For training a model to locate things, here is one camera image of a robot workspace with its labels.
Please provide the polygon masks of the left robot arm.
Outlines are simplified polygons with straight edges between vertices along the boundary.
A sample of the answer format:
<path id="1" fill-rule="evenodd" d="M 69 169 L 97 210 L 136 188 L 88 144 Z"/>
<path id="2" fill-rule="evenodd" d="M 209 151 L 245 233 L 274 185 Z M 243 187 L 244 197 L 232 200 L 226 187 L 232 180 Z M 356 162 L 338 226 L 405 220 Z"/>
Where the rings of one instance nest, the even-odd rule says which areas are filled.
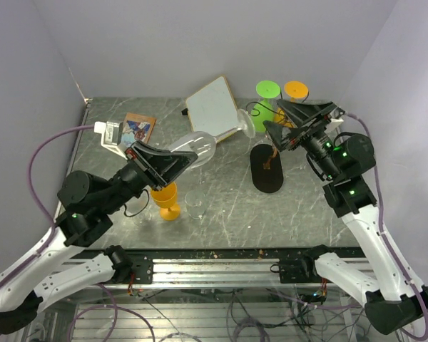
<path id="1" fill-rule="evenodd" d="M 112 226 L 110 216 L 130 199 L 151 188 L 161 190 L 188 169 L 198 155 L 187 148 L 162 150 L 140 141 L 118 146 L 126 164 L 109 180 L 84 171 L 70 173 L 58 192 L 64 207 L 56 228 L 0 274 L 0 334 L 10 334 L 31 323 L 60 299 L 87 286 L 125 282 L 133 262 L 118 246 L 69 270 L 56 269 L 81 253 Z"/>

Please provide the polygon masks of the clear wine glass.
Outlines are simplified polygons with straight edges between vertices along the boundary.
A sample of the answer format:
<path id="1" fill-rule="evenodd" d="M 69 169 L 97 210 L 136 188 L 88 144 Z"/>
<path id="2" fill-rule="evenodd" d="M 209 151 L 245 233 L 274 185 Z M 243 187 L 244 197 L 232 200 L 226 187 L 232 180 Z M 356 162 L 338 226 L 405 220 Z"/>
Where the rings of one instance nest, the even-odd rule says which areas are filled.
<path id="1" fill-rule="evenodd" d="M 137 214 L 132 217 L 133 224 L 139 227 L 143 222 L 152 219 L 150 197 L 147 192 L 144 192 L 138 199 L 132 199 L 128 205 L 128 213 L 130 215 Z"/>
<path id="2" fill-rule="evenodd" d="M 188 167 L 191 170 L 209 162 L 215 154 L 216 145 L 240 131 L 248 138 L 255 137 L 255 126 L 251 115 L 243 109 L 237 111 L 236 126 L 224 133 L 213 136 L 207 132 L 195 131 L 173 142 L 168 146 L 168 150 L 170 152 L 194 152 L 197 159 Z"/>

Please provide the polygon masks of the green plastic wine glass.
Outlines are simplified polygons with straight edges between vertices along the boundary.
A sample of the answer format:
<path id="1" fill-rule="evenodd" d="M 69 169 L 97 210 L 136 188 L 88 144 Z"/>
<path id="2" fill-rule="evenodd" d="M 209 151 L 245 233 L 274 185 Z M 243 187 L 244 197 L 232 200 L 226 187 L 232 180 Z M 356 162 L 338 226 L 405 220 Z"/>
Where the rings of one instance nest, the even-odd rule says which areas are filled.
<path id="1" fill-rule="evenodd" d="M 250 113 L 255 131 L 264 133 L 265 126 L 263 122 L 265 120 L 274 120 L 275 110 L 272 107 L 271 100 L 280 95 L 280 86 L 274 81 L 263 80 L 256 85 L 256 92 L 260 100 L 254 104 Z"/>

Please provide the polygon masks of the clear ribbed glass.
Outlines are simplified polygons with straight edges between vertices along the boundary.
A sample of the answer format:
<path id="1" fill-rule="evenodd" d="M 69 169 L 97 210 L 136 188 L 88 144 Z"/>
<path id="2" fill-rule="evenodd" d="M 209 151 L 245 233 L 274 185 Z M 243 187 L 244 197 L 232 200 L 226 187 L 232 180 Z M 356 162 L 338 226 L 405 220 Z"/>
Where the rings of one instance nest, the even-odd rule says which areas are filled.
<path id="1" fill-rule="evenodd" d="M 199 190 L 189 191 L 185 196 L 185 205 L 191 218 L 202 219 L 207 207 L 204 193 Z"/>

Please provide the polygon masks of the orange plastic wine glass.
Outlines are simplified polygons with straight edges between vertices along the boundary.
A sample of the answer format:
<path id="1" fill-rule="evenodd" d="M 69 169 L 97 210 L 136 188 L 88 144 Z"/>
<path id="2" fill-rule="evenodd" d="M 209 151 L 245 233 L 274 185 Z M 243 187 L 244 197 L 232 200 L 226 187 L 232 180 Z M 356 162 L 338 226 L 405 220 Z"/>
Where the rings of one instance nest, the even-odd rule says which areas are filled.
<path id="1" fill-rule="evenodd" d="M 151 190 L 151 198 L 160 208 L 159 213 L 162 219 L 173 221 L 179 217 L 180 206 L 176 183 L 172 182 L 162 190 Z"/>

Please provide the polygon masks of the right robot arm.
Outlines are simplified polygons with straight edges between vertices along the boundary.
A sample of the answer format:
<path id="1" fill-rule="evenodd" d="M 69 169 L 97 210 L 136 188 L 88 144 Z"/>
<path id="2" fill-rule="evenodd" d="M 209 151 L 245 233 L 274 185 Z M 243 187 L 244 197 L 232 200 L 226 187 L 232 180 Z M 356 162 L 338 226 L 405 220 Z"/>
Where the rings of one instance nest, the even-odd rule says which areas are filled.
<path id="1" fill-rule="evenodd" d="M 368 260 L 370 277 L 343 261 L 328 247 L 310 249 L 300 265 L 301 276 L 310 282 L 320 277 L 349 294 L 364 309 L 373 327 L 384 335 L 423 319 L 428 339 L 428 286 L 404 258 L 384 223 L 382 193 L 373 192 L 363 175 L 377 170 L 370 132 L 341 132 L 342 142 L 326 132 L 338 110 L 333 102 L 298 103 L 279 99 L 277 106 L 293 124 L 291 128 L 269 120 L 266 132 L 279 150 L 306 152 L 314 173 L 323 181 L 328 205 L 347 226 Z"/>

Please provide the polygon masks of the clear wine glass front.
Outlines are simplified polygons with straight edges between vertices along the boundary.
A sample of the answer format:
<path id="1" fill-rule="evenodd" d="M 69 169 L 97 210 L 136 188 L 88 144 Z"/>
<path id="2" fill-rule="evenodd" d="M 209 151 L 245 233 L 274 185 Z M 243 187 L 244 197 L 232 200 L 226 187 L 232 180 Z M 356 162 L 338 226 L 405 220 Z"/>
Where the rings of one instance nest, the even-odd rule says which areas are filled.
<path id="1" fill-rule="evenodd" d="M 128 205 L 128 213 L 130 215 L 137 214 L 132 217 L 133 224 L 139 227 L 143 222 L 152 219 L 150 197 L 147 192 L 144 192 L 138 199 L 132 199 Z"/>

